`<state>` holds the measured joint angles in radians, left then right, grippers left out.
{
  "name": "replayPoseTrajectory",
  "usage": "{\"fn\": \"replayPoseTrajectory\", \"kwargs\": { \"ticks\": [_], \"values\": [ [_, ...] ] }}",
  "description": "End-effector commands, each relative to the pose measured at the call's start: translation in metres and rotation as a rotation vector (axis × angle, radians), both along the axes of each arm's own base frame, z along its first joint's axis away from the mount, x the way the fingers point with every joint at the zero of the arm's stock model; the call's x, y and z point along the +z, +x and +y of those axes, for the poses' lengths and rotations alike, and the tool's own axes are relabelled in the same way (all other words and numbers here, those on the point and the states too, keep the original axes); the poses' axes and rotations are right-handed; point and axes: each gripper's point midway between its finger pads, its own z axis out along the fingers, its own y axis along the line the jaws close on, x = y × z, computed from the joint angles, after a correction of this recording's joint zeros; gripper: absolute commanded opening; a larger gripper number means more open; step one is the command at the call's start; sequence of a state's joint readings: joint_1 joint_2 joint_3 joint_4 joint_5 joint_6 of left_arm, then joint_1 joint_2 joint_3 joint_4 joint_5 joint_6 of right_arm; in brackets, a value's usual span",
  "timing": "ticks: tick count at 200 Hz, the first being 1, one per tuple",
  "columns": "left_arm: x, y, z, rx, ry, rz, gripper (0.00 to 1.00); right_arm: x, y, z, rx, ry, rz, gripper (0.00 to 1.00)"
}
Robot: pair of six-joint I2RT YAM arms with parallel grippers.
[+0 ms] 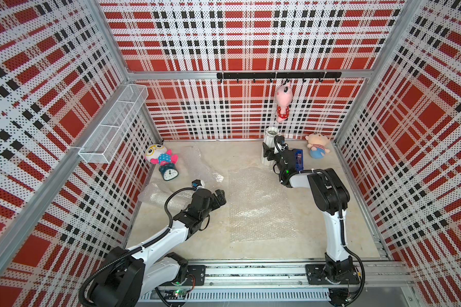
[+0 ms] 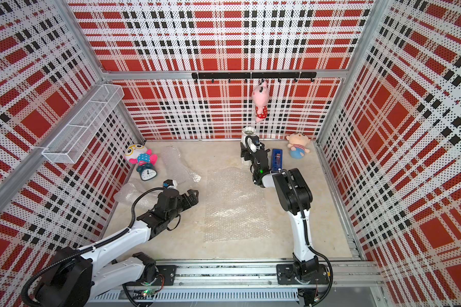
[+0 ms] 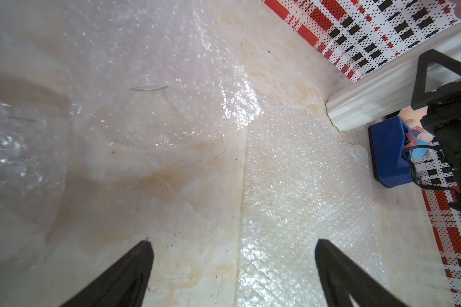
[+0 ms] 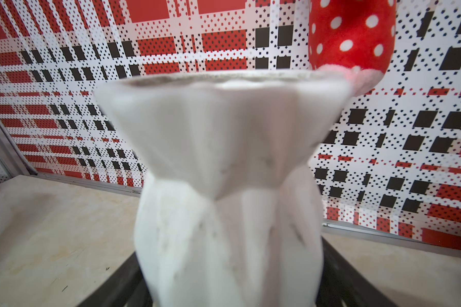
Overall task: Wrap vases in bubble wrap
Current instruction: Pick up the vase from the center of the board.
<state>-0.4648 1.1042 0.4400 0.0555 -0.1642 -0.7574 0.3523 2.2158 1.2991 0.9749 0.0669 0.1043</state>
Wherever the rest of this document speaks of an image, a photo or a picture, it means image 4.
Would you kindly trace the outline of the tall white ribbed vase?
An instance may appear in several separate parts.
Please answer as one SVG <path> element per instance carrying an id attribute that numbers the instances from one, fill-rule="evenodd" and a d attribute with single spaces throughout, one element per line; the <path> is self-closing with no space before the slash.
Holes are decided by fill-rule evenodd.
<path id="1" fill-rule="evenodd" d="M 338 73 L 235 70 L 101 84 L 147 172 L 134 228 L 157 306 L 314 306 L 323 205 L 308 162 L 352 98 Z"/>

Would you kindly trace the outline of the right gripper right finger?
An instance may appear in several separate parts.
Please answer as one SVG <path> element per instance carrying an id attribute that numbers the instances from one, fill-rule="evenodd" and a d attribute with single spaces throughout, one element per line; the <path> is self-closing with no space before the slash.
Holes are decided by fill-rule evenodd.
<path id="1" fill-rule="evenodd" d="M 322 239 L 323 273 L 316 306 L 395 306 L 362 276 L 330 243 Z"/>

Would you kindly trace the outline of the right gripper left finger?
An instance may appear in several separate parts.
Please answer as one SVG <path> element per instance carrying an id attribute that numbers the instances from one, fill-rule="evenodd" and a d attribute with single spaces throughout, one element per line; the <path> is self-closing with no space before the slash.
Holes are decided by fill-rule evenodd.
<path id="1" fill-rule="evenodd" d="M 152 306 L 136 253 L 78 306 Z"/>

